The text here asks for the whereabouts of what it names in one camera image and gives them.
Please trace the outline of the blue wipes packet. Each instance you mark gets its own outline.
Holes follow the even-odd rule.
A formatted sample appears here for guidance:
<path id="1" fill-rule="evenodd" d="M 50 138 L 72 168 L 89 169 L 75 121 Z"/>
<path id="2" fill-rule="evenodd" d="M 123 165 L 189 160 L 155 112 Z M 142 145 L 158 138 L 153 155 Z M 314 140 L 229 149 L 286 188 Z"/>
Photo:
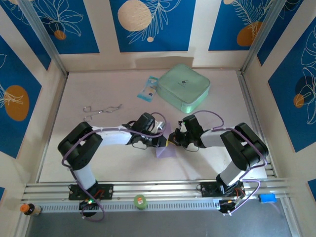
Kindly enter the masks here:
<path id="1" fill-rule="evenodd" d="M 158 87 L 158 78 L 149 77 L 143 90 L 138 93 L 137 97 L 147 102 L 152 102 Z"/>

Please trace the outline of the mint green zipper case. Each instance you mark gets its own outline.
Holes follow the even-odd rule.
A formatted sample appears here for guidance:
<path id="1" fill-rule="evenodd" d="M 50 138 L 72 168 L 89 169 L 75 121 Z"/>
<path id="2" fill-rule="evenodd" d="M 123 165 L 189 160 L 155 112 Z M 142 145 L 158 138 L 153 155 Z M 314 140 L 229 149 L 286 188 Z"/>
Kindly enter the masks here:
<path id="1" fill-rule="evenodd" d="M 208 78 L 184 64 L 178 64 L 158 79 L 157 93 L 178 110 L 191 113 L 208 95 Z"/>

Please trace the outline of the metal forceps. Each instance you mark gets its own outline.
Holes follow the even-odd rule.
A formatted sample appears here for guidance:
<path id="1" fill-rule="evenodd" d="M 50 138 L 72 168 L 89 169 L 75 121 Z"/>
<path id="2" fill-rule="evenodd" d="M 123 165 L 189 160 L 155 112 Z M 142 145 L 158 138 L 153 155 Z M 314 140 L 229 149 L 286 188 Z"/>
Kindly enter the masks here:
<path id="1" fill-rule="evenodd" d="M 107 108 L 101 109 L 101 110 L 93 110 L 91 106 L 86 106 L 83 108 L 83 112 L 88 113 L 88 115 L 83 118 L 83 121 L 91 122 L 93 119 L 93 116 L 96 116 L 96 115 L 99 115 L 102 113 L 113 113 L 113 112 L 121 109 L 122 107 L 123 107 L 123 104 L 120 104 L 118 106 L 110 106 L 110 107 L 107 107 Z"/>

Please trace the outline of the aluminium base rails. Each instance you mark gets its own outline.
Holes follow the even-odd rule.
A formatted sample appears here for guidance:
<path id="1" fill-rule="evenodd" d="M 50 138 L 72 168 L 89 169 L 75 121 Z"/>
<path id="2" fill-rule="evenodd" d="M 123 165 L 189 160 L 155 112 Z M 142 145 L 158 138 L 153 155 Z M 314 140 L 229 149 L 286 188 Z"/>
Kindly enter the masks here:
<path id="1" fill-rule="evenodd" d="M 289 198 L 294 195 L 290 183 L 282 178 L 261 179 L 261 186 L 256 194 L 273 193 L 278 198 Z M 214 180 L 186 181 L 135 181 L 135 182 L 100 182 L 113 184 L 112 201 L 132 201 L 138 194 L 149 201 L 158 200 L 198 200 L 202 199 L 201 182 Z M 68 201 L 69 188 L 72 183 L 50 182 L 27 184 L 21 200 L 24 202 Z"/>

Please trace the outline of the green round tape roll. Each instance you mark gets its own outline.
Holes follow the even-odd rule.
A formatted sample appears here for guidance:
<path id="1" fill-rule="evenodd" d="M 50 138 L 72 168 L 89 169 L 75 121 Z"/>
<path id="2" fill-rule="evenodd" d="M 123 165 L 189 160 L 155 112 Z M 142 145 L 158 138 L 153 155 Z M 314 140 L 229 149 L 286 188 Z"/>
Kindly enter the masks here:
<path id="1" fill-rule="evenodd" d="M 136 195 L 133 202 L 135 207 L 139 210 L 145 210 L 148 206 L 147 200 L 144 195 Z"/>

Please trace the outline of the black electronics board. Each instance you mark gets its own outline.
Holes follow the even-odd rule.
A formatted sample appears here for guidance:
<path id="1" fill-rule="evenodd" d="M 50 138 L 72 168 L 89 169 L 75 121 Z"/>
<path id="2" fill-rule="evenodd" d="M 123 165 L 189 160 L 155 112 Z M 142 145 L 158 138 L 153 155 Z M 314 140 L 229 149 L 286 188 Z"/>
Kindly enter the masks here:
<path id="1" fill-rule="evenodd" d="M 234 209 L 238 207 L 238 205 L 241 203 L 243 199 L 242 198 L 237 198 L 233 200 L 220 200 L 220 209 L 219 211 L 223 214 L 227 214 L 232 212 Z"/>
<path id="2" fill-rule="evenodd" d="M 98 204 L 91 198 L 79 203 L 79 210 L 94 210 L 98 208 Z"/>

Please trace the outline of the blue box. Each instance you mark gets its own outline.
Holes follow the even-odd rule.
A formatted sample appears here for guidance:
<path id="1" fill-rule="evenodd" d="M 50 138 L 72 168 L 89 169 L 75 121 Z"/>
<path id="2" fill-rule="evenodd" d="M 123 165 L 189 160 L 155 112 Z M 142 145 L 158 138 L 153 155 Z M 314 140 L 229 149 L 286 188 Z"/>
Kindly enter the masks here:
<path id="1" fill-rule="evenodd" d="M 259 194 L 258 199 L 260 203 L 276 203 L 277 198 L 275 194 Z"/>

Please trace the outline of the brown bottle orange cap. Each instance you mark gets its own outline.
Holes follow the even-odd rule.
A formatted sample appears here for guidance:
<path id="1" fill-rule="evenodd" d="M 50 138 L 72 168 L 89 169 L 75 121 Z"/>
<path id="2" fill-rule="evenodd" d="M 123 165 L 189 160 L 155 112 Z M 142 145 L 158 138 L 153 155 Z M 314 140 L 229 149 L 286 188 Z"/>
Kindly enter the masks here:
<path id="1" fill-rule="evenodd" d="M 20 206 L 20 212 L 26 216 L 37 216 L 41 214 L 41 207 L 32 203 L 26 203 Z"/>

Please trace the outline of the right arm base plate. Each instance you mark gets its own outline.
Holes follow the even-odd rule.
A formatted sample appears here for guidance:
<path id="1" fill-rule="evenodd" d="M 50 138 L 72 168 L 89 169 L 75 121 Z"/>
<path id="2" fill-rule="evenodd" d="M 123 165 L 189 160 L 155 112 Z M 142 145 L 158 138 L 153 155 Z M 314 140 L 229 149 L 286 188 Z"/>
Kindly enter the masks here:
<path id="1" fill-rule="evenodd" d="M 201 182 L 200 190 L 203 198 L 244 197 L 243 182 L 237 181 L 231 186 L 220 185 L 217 182 Z"/>

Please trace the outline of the aluminium side rail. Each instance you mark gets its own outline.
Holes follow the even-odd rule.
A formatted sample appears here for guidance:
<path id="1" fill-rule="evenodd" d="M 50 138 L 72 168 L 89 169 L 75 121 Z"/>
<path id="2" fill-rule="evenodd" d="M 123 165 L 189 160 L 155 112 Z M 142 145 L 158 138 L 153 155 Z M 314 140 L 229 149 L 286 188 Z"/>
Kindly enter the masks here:
<path id="1" fill-rule="evenodd" d="M 248 114 L 250 117 L 250 121 L 251 121 L 251 125 L 253 127 L 253 130 L 256 132 L 258 137 L 265 143 L 265 145 L 267 147 L 269 147 L 267 140 L 264 136 L 264 133 L 262 131 L 262 128 L 260 126 L 259 118 L 258 118 L 257 113 L 256 113 L 256 109 L 255 109 L 255 106 L 254 106 L 254 103 L 253 103 L 253 100 L 252 100 L 252 97 L 250 94 L 250 90 L 249 90 L 247 83 L 246 83 L 246 80 L 245 80 L 245 78 L 240 70 L 237 70 L 237 78 L 238 78 L 238 82 L 239 82 L 239 85 L 240 85 L 240 88 L 241 88 L 241 91 L 242 91 L 242 94 L 243 94 L 243 97 L 244 97 L 244 100 L 246 103 L 247 111 L 248 111 Z M 265 171 L 266 171 L 267 177 L 268 178 L 277 178 L 277 174 L 276 174 L 275 167 L 274 167 L 274 162 L 271 158 L 271 153 L 268 154 L 266 160 L 268 161 L 267 166 L 265 166 Z"/>
<path id="2" fill-rule="evenodd" d="M 37 166 L 37 173 L 36 173 L 36 176 L 34 179 L 35 183 L 38 183 L 40 180 L 40 176 L 42 173 L 45 157 L 47 154 L 47 149 L 48 149 L 48 146 L 49 146 L 49 143 L 51 140 L 52 132 L 54 129 L 55 121 L 57 118 L 58 110 L 59 110 L 59 107 L 61 104 L 61 100 L 62 100 L 63 93 L 64 93 L 64 90 L 65 90 L 65 87 L 67 84 L 68 77 L 69 77 L 69 73 L 67 73 L 66 77 L 64 79 L 61 79 L 60 82 L 58 83 L 56 94 L 54 96 L 54 99 L 52 101 L 52 105 L 50 107 L 50 113 L 48 115 L 46 127 L 44 130 L 44 135 L 43 135 L 44 146 L 41 149 L 41 159 L 40 159 L 40 162 Z"/>

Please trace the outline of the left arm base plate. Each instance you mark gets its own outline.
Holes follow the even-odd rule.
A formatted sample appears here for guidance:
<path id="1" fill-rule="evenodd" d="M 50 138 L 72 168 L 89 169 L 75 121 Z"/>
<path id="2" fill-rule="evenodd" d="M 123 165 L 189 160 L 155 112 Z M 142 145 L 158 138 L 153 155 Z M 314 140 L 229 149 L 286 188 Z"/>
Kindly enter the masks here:
<path id="1" fill-rule="evenodd" d="M 113 196 L 113 184 L 94 184 L 87 191 L 95 198 L 100 200 L 110 200 Z M 69 200 L 85 200 L 89 198 L 79 185 L 70 184 L 69 188 Z"/>

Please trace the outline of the aluminium corner post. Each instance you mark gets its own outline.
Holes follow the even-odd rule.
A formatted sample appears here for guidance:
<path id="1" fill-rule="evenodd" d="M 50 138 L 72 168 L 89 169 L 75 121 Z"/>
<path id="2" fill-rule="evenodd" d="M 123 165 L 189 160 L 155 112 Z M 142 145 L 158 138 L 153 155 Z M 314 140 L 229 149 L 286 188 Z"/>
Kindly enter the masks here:
<path id="1" fill-rule="evenodd" d="M 59 53 L 49 36 L 47 30 L 45 29 L 42 21 L 40 20 L 39 16 L 37 15 L 35 9 L 33 8 L 32 4 L 29 0 L 17 0 L 18 5 L 24 14 L 25 18 L 29 22 L 30 26 L 32 27 L 33 31 L 37 35 L 38 39 L 40 40 L 41 44 L 43 45 L 44 49 L 46 50 L 47 54 L 51 58 L 51 60 L 55 63 L 57 69 L 61 72 L 65 79 L 68 78 L 68 72 L 62 63 L 61 58 L 59 57 Z"/>
<path id="2" fill-rule="evenodd" d="M 286 0 L 273 0 L 271 8 L 266 14 L 266 17 L 260 27 L 260 30 L 257 36 L 254 39 L 253 44 L 251 45 L 247 57 L 240 68 L 240 73 L 242 76 L 245 75 L 252 61 L 256 58 L 259 50 L 261 49 L 264 41 L 266 40 L 271 28 L 273 27 L 275 21 L 278 18 L 282 8 L 285 5 Z"/>

